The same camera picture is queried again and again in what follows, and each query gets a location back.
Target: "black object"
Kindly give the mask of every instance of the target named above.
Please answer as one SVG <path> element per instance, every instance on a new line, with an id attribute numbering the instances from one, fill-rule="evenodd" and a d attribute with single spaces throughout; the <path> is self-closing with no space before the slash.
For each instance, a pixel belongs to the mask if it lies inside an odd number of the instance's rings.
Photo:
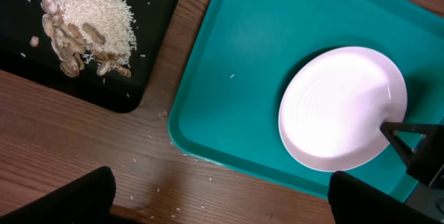
<path id="1" fill-rule="evenodd" d="M 439 223 L 343 171 L 330 178 L 328 202 L 336 224 Z"/>
<path id="2" fill-rule="evenodd" d="M 423 138 L 412 150 L 396 130 L 420 133 Z M 381 131 L 401 157 L 407 174 L 428 187 L 444 189 L 444 126 L 385 122 Z"/>
<path id="3" fill-rule="evenodd" d="M 115 193 L 111 169 L 101 167 L 0 217 L 0 223 L 107 223 Z"/>
<path id="4" fill-rule="evenodd" d="M 134 110 L 142 99 L 178 0 L 126 1 L 137 20 L 133 24 L 138 45 L 130 58 L 131 78 L 117 72 L 99 77 L 94 61 L 78 77 L 65 76 L 43 31 L 40 0 L 0 0 L 0 69 L 115 112 Z M 38 47 L 30 46 L 32 36 L 39 37 Z"/>

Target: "brown wood grain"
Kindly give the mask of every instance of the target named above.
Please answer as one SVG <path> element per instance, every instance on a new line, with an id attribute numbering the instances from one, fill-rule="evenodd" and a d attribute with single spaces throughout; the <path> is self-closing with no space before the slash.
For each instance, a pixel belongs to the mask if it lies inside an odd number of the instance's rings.
<path id="1" fill-rule="evenodd" d="M 444 16 L 444 0 L 410 1 Z M 0 71 L 0 215 L 106 165 L 117 180 L 112 212 L 143 223 L 334 222 L 325 200 L 196 162 L 170 144 L 158 113 L 171 108 L 209 2 L 179 1 L 142 104 L 129 114 Z"/>

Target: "pile of rice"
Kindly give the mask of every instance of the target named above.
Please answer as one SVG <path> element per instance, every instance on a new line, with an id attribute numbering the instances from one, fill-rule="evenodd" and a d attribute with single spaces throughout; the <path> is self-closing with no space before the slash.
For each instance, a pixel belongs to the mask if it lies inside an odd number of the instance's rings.
<path id="1" fill-rule="evenodd" d="M 63 11 L 66 24 L 75 24 L 87 40 L 91 37 L 82 30 L 89 23 L 106 38 L 104 45 L 94 44 L 97 51 L 124 54 L 121 64 L 128 64 L 131 50 L 137 50 L 136 37 L 131 27 L 133 13 L 124 0 L 55 0 Z"/>

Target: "oval plate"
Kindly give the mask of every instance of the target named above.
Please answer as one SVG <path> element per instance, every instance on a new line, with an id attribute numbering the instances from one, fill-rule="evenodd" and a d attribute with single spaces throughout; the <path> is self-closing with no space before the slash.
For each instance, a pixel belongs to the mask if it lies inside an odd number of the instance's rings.
<path id="1" fill-rule="evenodd" d="M 407 89 L 396 65 L 364 47 L 328 51 L 305 65 L 281 102 L 279 131 L 290 155 L 317 171 L 346 171 L 389 144 L 379 127 L 401 122 Z"/>

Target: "teal tray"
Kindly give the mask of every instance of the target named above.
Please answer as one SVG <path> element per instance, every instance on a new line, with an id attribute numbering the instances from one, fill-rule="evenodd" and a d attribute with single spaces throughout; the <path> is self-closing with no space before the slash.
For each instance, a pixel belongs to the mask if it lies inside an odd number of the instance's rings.
<path id="1" fill-rule="evenodd" d="M 298 70 L 340 46 L 369 47 L 396 63 L 409 93 L 406 122 L 441 120 L 444 19 L 405 0 L 212 0 L 169 118 L 172 140 L 196 157 L 326 198 L 331 173 L 286 152 L 278 110 Z M 389 146 L 348 172 L 403 201 L 416 185 L 405 169 Z"/>

